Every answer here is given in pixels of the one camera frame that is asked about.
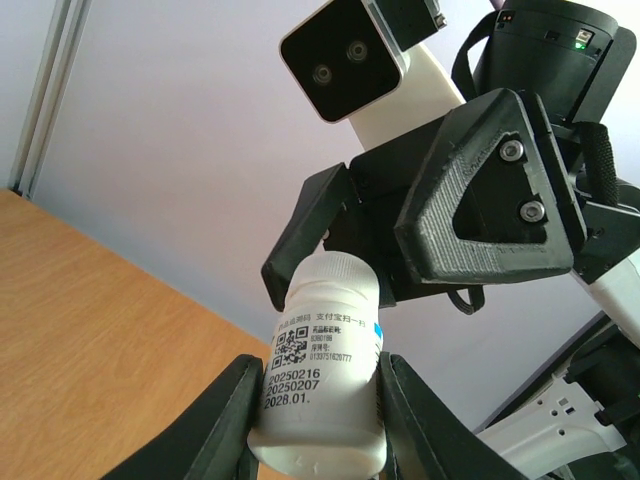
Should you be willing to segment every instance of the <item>screw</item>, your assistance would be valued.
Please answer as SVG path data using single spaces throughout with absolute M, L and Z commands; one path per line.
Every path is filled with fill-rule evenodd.
M 527 202 L 520 208 L 520 217 L 528 223 L 538 223 L 544 218 L 544 215 L 544 205 L 537 200 Z
M 500 158 L 505 162 L 517 162 L 524 155 L 524 145 L 518 140 L 509 140 L 500 147 Z
M 435 22 L 436 22 L 436 26 L 441 29 L 447 26 L 447 17 L 445 17 L 443 14 L 438 14 L 438 16 L 436 16 L 436 18 L 434 18 Z

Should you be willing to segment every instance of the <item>wooden table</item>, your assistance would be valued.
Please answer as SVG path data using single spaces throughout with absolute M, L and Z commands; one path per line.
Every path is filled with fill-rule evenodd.
M 0 191 L 0 477 L 100 477 L 239 353 L 268 350 Z M 284 477 L 261 469 L 260 478 Z

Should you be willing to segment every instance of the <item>white wall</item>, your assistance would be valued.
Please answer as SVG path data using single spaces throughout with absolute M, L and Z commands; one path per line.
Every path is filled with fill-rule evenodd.
M 55 0 L 0 5 L 0 188 L 9 184 Z
M 94 0 L 35 201 L 270 339 L 260 266 L 303 180 L 360 151 L 348 125 L 316 117 L 278 57 L 280 37 L 320 3 Z M 442 7 L 449 27 L 429 43 L 449 68 L 490 6 Z M 619 137 L 630 101 L 610 115 L 621 151 L 633 148 Z M 621 161 L 633 173 L 635 158 Z M 470 318 L 442 296 L 382 314 L 386 348 L 471 427 L 597 312 L 566 277 L 490 288 L 487 300 Z

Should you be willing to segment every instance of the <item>white plastic bottle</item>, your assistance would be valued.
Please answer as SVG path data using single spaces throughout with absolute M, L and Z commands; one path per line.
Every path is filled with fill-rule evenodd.
M 300 263 L 249 435 L 261 463 L 299 479 L 366 480 L 382 470 L 378 305 L 376 274 L 359 258 L 323 252 Z

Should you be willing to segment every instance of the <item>bottle label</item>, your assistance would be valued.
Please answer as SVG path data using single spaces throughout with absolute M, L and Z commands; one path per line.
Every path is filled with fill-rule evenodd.
M 263 421 L 381 425 L 382 329 L 377 318 L 361 315 L 338 304 L 281 319 L 265 373 Z

